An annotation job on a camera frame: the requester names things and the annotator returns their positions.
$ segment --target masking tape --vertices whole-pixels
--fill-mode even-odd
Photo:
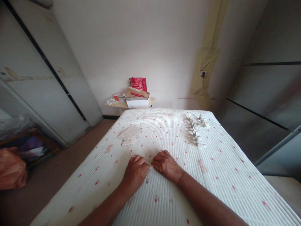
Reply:
[[[201,110],[214,111],[207,89],[220,52],[220,49],[217,49],[216,46],[227,7],[228,0],[210,1],[202,46],[201,49],[197,51],[190,93],[194,94]],[[207,76],[202,78],[200,71],[207,71]]]

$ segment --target white bedsheet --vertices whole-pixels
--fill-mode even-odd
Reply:
[[[201,145],[189,143],[188,114],[200,113],[210,127],[198,126]],[[122,146],[121,131],[144,131]],[[120,183],[129,159],[149,163],[168,150],[178,164],[249,225],[301,225],[301,220],[260,174],[209,111],[132,109],[125,111],[31,225],[77,225]],[[150,169],[114,225],[199,225],[193,209],[171,182]]]

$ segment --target electrical outlet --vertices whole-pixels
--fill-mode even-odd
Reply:
[[[205,78],[207,76],[207,71],[200,71],[200,76]]]

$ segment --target hand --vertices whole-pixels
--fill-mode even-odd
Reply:
[[[178,183],[184,170],[178,165],[170,153],[166,150],[159,152],[151,162],[156,171],[161,173],[171,182]]]
[[[140,155],[131,157],[120,183],[123,189],[128,189],[133,195],[141,187],[149,168],[145,158]]]

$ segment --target small table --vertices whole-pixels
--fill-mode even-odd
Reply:
[[[150,99],[151,99],[150,100],[150,107],[151,107],[153,105],[153,103],[155,102],[156,98],[151,97]],[[111,106],[111,107],[127,108],[127,109],[129,108],[128,104],[126,102],[123,102],[123,103],[119,102],[118,104],[111,104],[111,105],[107,104],[107,103],[104,103],[104,105]]]

